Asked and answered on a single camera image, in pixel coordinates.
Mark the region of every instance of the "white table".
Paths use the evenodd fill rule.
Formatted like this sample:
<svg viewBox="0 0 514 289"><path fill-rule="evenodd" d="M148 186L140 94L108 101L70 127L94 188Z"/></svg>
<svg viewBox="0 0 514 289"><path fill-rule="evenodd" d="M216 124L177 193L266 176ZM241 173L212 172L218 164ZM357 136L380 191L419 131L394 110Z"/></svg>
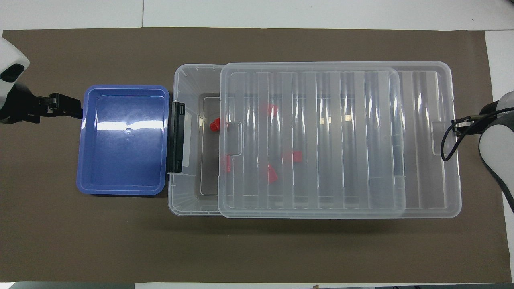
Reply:
<svg viewBox="0 0 514 289"><path fill-rule="evenodd" d="M493 99L514 90L514 4L508 0L2 0L11 29L246 27L485 30ZM509 250L514 213L504 198ZM514 254L510 256L514 276ZM308 288L315 284L143 283L136 288ZM320 287L401 284L321 284Z"/></svg>

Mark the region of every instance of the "brown mat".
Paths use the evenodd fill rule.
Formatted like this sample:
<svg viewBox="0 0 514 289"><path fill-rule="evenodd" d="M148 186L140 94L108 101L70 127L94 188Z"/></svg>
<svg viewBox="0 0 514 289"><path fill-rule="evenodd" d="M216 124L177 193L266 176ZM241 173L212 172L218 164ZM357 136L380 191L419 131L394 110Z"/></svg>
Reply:
<svg viewBox="0 0 514 289"><path fill-rule="evenodd" d="M482 31L139 28L4 31L37 95L173 86L184 63L439 60L458 116L492 101ZM80 193L80 122L0 125L0 281L510 282L500 189L461 145L462 212L441 220L179 217L157 197Z"/></svg>

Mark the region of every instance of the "blue tray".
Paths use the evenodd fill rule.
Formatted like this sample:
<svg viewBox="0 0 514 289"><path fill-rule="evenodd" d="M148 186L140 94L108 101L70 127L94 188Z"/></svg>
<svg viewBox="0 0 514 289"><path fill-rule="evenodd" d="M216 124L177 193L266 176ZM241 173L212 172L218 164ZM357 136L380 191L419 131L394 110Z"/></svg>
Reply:
<svg viewBox="0 0 514 289"><path fill-rule="evenodd" d="M170 94L159 85L95 85L84 95L77 187L155 195L164 188Z"/></svg>

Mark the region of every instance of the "red object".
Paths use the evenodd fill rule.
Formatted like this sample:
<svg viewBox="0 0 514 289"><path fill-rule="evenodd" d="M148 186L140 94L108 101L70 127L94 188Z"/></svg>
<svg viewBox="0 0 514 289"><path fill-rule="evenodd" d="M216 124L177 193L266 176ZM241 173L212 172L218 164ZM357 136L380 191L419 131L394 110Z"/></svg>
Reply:
<svg viewBox="0 0 514 289"><path fill-rule="evenodd" d="M225 155L225 171L227 173L230 173L231 170L232 170L232 167L230 166L230 156Z"/></svg>
<svg viewBox="0 0 514 289"><path fill-rule="evenodd" d="M292 161L293 162L301 162L302 161L302 151L293 151L292 152Z"/></svg>
<svg viewBox="0 0 514 289"><path fill-rule="evenodd" d="M268 104L268 115L269 116L276 116L277 115L277 112L278 112L278 109L279 107L274 105L274 104L271 104L269 103Z"/></svg>
<svg viewBox="0 0 514 289"><path fill-rule="evenodd" d="M277 176L277 173L275 173L275 169L268 164L268 183L271 184L279 179L279 176Z"/></svg>
<svg viewBox="0 0 514 289"><path fill-rule="evenodd" d="M216 118L211 124L209 125L212 131L217 132L219 131L219 117Z"/></svg>

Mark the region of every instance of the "clear plastic container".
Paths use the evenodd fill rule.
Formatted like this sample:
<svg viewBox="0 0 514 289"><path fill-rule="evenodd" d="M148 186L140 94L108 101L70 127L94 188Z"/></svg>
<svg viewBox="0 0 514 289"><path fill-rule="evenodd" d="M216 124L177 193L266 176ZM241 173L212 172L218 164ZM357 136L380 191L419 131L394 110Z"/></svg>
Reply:
<svg viewBox="0 0 514 289"><path fill-rule="evenodd" d="M220 95L218 206L226 217L460 211L457 157L438 155L454 118L442 62L230 63Z"/></svg>

